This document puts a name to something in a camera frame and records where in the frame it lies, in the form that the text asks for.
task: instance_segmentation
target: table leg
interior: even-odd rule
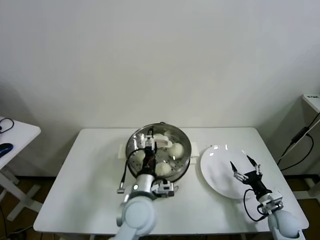
[[[76,234],[63,234],[63,233],[56,233],[60,239],[59,240],[84,240],[85,238],[81,235]]]
[[[297,200],[316,199],[320,204],[320,183],[314,183],[311,178],[304,179],[309,186],[309,191],[294,191],[293,194]]]
[[[18,185],[18,183],[20,182],[18,178],[16,178],[16,176],[9,170],[8,167],[4,166],[1,169],[1,173],[7,178],[9,179],[11,182],[13,182],[15,185]]]
[[[39,185],[34,185],[27,194],[21,191],[13,182],[7,179],[4,175],[0,173],[0,185],[2,185],[8,192],[12,193],[15,197],[17,197],[20,202],[18,205],[12,210],[12,212],[7,216],[6,219],[9,221],[15,220],[18,214],[22,211],[23,208],[27,207],[35,212],[39,212],[42,203],[32,200],[32,197],[37,193],[40,189]]]

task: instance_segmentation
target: black cable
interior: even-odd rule
[[[281,157],[280,157],[280,160],[278,161],[277,165],[279,165],[282,161],[282,157],[287,153],[287,151],[289,150],[289,148],[294,144],[294,142],[290,142],[290,144],[286,147],[286,149],[284,150],[284,152],[282,153]]]
[[[0,206],[0,211],[1,211],[2,219],[3,219],[5,239],[7,239],[8,238],[8,233],[7,233],[6,217],[5,217],[4,211],[2,211],[1,206]]]
[[[315,118],[312,120],[312,122],[309,124],[308,128],[311,127],[312,124],[314,124],[315,120],[319,117],[320,112],[315,116]]]
[[[9,130],[12,129],[12,128],[14,127],[14,125],[15,125],[15,122],[14,122],[11,118],[8,118],[8,117],[2,118],[2,119],[0,120],[0,124],[2,123],[3,120],[10,120],[11,123],[12,123],[12,125],[11,125],[11,127],[9,127],[8,129],[6,129],[6,130],[4,130],[4,131],[1,131],[1,130],[2,130],[2,127],[0,126],[0,134],[3,134],[3,133],[5,133],[5,132],[9,131]]]
[[[122,178],[121,178],[121,183],[124,183],[125,180],[126,180],[126,173],[127,173],[127,166],[128,166],[128,161],[129,159],[131,158],[132,154],[134,154],[135,152],[139,151],[139,150],[144,150],[143,148],[138,148],[136,150],[133,150],[129,155],[128,155],[128,158],[127,160],[125,161],[125,165],[124,165],[124,171],[123,171],[123,175],[122,175]]]
[[[295,163],[295,164],[293,164],[293,165],[291,165],[291,166],[288,166],[288,167],[286,167],[286,168],[284,168],[284,169],[281,169],[281,171],[290,169],[290,168],[292,168],[292,167],[294,167],[294,166],[302,163],[302,162],[309,156],[309,154],[311,153],[312,149],[314,148],[315,141],[314,141],[313,137],[312,137],[309,133],[307,133],[306,136],[308,136],[308,137],[311,139],[311,141],[312,141],[312,145],[311,145],[311,148],[310,148],[310,150],[308,151],[308,153],[304,156],[304,158],[302,158],[302,160],[298,161],[297,163]]]
[[[248,215],[248,217],[249,217],[252,221],[254,221],[254,222],[259,222],[259,221],[265,219],[267,216],[263,215],[263,216],[260,217],[259,219],[254,219],[252,216],[250,216],[250,214],[249,214],[249,212],[248,212],[248,210],[247,210],[247,206],[246,206],[246,195],[247,195],[247,192],[249,192],[249,191],[254,191],[254,190],[253,190],[253,189],[247,189],[247,190],[245,190],[244,195],[243,195],[244,210],[245,210],[246,214]]]
[[[292,139],[291,142],[289,144],[289,146],[284,150],[283,154],[280,157],[279,162],[277,163],[277,165],[280,164],[280,162],[282,161],[282,157],[286,154],[286,152],[289,150],[289,148],[293,145],[296,144],[301,138],[303,138],[305,135],[307,135],[307,132],[309,131],[310,127],[312,126],[312,124],[314,124],[315,120],[320,116],[320,112],[314,117],[314,119],[311,121],[311,123],[308,126],[303,127]]]

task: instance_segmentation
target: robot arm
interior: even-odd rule
[[[158,197],[174,196],[172,182],[163,179],[161,183],[154,184],[157,178],[155,174],[157,143],[153,137],[152,128],[145,137],[145,158],[130,194],[125,196],[124,202],[120,205],[121,213],[116,220],[120,229],[112,238],[114,240],[137,240],[149,234],[157,221],[153,200]],[[117,190],[118,194],[124,193],[125,180],[124,177],[122,178]]]
[[[250,185],[260,203],[258,209],[264,217],[268,218],[269,229],[275,240],[306,240],[300,227],[299,221],[290,212],[282,210],[284,207],[282,195],[279,192],[272,192],[262,183],[262,172],[251,157],[247,155],[255,170],[246,174],[238,172],[235,165],[231,163],[233,176],[243,184]]]
[[[137,240],[154,229],[156,219],[152,200],[146,196],[134,197],[125,204],[121,219],[117,221],[121,227],[113,239]]]

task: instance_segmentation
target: white table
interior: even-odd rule
[[[11,125],[11,121],[4,120],[1,122],[2,131],[9,128]],[[13,149],[0,158],[0,185],[6,189],[2,191],[0,200],[2,200],[7,191],[20,200],[20,203],[7,216],[9,221],[13,221],[24,207],[39,212],[42,206],[40,202],[32,200],[32,197],[40,189],[40,186],[34,185],[29,192],[25,194],[16,186],[19,180],[5,167],[6,164],[35,139],[40,132],[41,130],[38,126],[14,121],[14,127],[11,130],[0,134],[0,144],[10,143],[13,145]]]
[[[263,182],[283,195],[284,210],[304,229],[309,222],[293,192],[254,128],[182,128],[200,153],[210,145],[237,145],[261,164]],[[70,150],[35,222],[34,229],[48,233],[114,235],[116,217],[124,196],[117,188],[124,170],[118,159],[121,144],[135,129],[83,129]],[[226,198],[204,181],[199,157],[177,184],[174,197],[156,199],[158,218],[152,235],[237,234],[268,232],[267,220],[252,222],[242,202]],[[127,171],[125,186],[134,183]],[[257,218],[258,202],[247,201]]]

